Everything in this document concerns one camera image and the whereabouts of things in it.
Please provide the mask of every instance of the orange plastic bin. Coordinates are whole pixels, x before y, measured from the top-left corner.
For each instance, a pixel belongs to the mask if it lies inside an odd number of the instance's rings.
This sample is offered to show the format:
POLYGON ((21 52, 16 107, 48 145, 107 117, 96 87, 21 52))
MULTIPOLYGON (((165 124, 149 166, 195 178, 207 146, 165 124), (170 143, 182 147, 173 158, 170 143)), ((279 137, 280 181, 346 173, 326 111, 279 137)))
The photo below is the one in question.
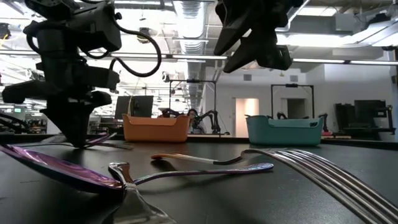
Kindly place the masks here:
POLYGON ((185 142, 188 138, 189 117, 139 118, 123 115, 126 141, 185 142))

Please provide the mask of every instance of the black table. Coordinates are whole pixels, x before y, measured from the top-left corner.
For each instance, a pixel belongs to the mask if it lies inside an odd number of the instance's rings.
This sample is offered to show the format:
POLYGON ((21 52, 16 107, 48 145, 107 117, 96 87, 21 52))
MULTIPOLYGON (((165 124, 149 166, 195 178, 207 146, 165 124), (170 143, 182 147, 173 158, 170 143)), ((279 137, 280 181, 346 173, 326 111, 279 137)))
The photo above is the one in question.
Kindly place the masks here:
MULTIPOLYGON (((212 159, 240 155, 249 144, 210 143, 206 139, 185 144, 135 144, 131 151, 108 147, 87 150, 66 146, 33 149, 81 164, 109 175, 108 164, 126 161, 133 178, 164 170, 214 169, 217 166, 167 159, 152 162, 155 153, 177 152, 212 159)), ((398 204, 398 152, 322 144, 302 148, 347 169, 398 204)), ((231 167, 259 162, 275 164, 272 172, 252 175, 172 177, 139 186, 151 204, 163 209, 178 223, 362 223, 347 208, 296 171, 266 156, 231 167)), ((98 223, 117 197, 79 192, 28 169, 0 153, 0 222, 98 223)))

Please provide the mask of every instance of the doorway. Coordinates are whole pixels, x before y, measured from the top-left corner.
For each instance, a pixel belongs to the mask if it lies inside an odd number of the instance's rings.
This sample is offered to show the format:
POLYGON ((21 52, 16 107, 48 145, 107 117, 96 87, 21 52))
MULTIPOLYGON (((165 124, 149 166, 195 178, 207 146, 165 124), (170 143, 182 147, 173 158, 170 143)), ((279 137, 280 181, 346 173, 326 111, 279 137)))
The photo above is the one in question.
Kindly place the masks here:
POLYGON ((255 98, 234 98, 234 136, 236 138, 248 138, 248 126, 246 115, 259 115, 259 99, 255 98))
POLYGON ((303 119, 306 116, 305 99, 287 99, 287 115, 289 119, 303 119))

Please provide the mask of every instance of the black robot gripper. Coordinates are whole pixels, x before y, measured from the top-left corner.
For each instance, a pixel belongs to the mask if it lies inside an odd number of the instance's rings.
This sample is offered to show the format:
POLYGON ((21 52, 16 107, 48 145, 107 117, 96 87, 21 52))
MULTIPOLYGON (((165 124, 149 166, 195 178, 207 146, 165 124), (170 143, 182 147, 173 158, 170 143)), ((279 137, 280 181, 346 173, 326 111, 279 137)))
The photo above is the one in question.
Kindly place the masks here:
POLYGON ((277 45, 275 29, 285 27, 287 13, 302 0, 219 0, 216 13, 223 23, 214 54, 222 55, 238 40, 241 45, 229 58, 224 72, 231 73, 256 60, 262 67, 287 70, 292 64, 289 50, 277 45), (248 37, 242 37, 252 30, 248 37))
POLYGON ((44 72, 45 80, 6 86, 3 101, 21 104, 26 98, 47 100, 47 108, 40 112, 75 147, 84 147, 90 114, 95 108, 112 103, 108 93, 94 91, 95 87, 115 90, 120 80, 108 68, 87 65, 79 49, 89 52, 103 47, 113 52, 121 48, 120 30, 114 24, 114 5, 101 1, 80 9, 73 0, 25 3, 47 19, 32 22, 24 29, 28 44, 41 56, 42 62, 36 64, 36 69, 44 72))

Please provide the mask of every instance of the teal bin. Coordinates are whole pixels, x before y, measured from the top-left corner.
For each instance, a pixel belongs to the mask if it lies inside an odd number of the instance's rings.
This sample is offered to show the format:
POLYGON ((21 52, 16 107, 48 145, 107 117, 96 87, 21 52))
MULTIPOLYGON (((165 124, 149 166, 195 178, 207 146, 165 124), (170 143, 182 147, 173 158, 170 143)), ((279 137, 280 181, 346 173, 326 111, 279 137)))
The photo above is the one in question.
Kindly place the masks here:
POLYGON ((321 142, 323 118, 269 119, 267 116, 248 116, 251 144, 283 146, 316 146, 321 142))

